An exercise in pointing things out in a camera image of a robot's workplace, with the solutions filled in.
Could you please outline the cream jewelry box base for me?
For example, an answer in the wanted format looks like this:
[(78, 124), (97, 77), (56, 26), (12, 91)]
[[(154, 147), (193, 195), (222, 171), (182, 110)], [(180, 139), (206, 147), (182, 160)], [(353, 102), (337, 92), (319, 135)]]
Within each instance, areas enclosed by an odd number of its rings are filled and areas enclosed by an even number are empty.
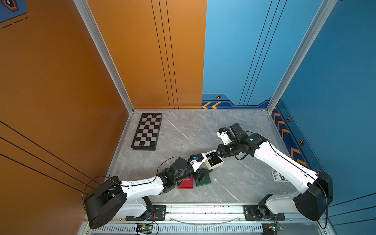
[(205, 153), (205, 155), (207, 157), (205, 164), (209, 170), (217, 168), (224, 163), (223, 159), (219, 155), (217, 155), (216, 150), (207, 152)]

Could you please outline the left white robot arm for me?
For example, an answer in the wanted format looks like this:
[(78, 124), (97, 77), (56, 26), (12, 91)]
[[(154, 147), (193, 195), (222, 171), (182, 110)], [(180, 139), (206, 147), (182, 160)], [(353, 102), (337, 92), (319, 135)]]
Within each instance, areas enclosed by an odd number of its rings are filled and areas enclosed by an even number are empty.
[(192, 155), (189, 159), (174, 157), (174, 163), (151, 178), (138, 181), (121, 181), (109, 177), (83, 199), (89, 226), (100, 228), (114, 218), (134, 217), (148, 220), (152, 217), (153, 205), (150, 196), (172, 191), (184, 180), (193, 178), (201, 182), (211, 170), (203, 165), (206, 157)]

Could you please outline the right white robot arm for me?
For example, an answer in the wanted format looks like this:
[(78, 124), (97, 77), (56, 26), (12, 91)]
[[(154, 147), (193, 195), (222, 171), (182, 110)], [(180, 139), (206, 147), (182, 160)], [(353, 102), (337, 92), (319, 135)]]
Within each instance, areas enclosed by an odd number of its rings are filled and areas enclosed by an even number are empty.
[(258, 133), (236, 137), (223, 131), (217, 132), (217, 136), (222, 140), (217, 149), (220, 157), (250, 155), (272, 167), (296, 188), (291, 194), (266, 195), (258, 203), (258, 217), (270, 220), (279, 213), (299, 212), (309, 220), (318, 221), (328, 211), (334, 193), (333, 179), (327, 173), (317, 173), (297, 163)]

